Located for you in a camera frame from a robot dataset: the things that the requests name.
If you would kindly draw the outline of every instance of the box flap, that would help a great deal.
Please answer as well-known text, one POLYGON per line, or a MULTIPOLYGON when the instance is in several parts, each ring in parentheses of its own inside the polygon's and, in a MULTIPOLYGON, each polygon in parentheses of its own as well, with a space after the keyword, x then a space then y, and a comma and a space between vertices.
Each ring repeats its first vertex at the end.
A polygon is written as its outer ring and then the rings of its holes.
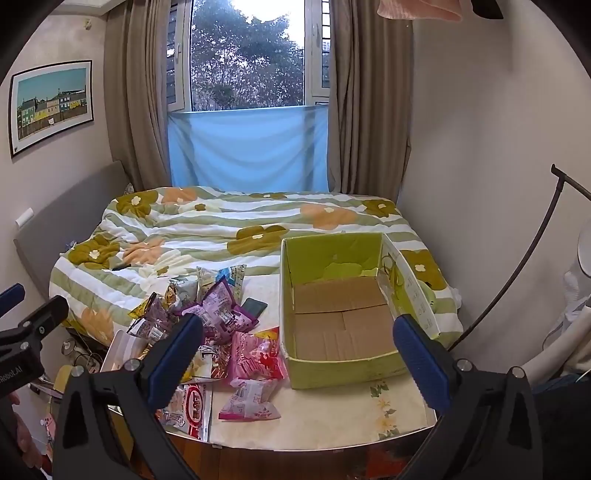
POLYGON ((296 314, 344 312, 386 304, 375 277, 354 277, 294 285, 293 292, 296 314))
POLYGON ((379 267, 381 233, 332 233, 285 239, 294 285, 354 277, 379 267))

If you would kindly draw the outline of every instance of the striped bedding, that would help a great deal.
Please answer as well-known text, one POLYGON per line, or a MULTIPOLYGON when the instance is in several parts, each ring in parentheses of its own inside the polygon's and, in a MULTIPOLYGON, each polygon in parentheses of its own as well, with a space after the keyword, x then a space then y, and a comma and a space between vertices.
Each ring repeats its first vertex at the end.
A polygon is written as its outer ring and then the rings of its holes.
POLYGON ((166 290, 170 278, 238 264, 246 265, 246 275, 276 274, 283 238, 334 232, 387 233, 434 290, 438 324, 461 330, 449 286, 396 206, 345 194, 171 187, 119 197, 92 237, 60 256, 50 295, 67 299, 71 325, 109 345, 132 322, 129 312, 153 291, 166 290), (130 267, 111 270, 127 262, 130 267))

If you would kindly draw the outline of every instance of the blue fabric panel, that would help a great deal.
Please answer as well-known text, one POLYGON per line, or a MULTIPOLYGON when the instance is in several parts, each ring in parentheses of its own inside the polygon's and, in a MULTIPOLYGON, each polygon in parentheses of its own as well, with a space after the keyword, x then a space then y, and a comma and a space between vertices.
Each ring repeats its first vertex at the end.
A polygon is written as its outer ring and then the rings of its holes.
POLYGON ((173 185, 229 192, 328 192, 328 105, 172 112, 173 185))

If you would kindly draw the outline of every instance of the printed label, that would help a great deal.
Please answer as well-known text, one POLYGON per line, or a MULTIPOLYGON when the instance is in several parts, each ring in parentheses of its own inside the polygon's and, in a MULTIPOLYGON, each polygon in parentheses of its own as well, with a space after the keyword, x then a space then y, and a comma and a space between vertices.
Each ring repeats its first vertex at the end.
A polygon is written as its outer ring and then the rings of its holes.
POLYGON ((203 397, 198 387, 191 385, 187 389, 185 400, 185 415, 189 424, 195 428, 201 425, 203 411, 203 397))

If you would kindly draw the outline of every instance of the wooden floor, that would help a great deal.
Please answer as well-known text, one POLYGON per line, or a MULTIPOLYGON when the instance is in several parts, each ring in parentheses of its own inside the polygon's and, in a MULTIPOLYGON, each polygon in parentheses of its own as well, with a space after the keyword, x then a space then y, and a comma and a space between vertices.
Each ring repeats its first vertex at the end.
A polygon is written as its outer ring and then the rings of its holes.
MULTIPOLYGON (((348 480, 364 464, 366 456, 364 448, 318 453, 261 452, 217 449, 174 436, 170 439, 201 480, 348 480)), ((135 455, 132 464, 140 475, 152 478, 135 455)))

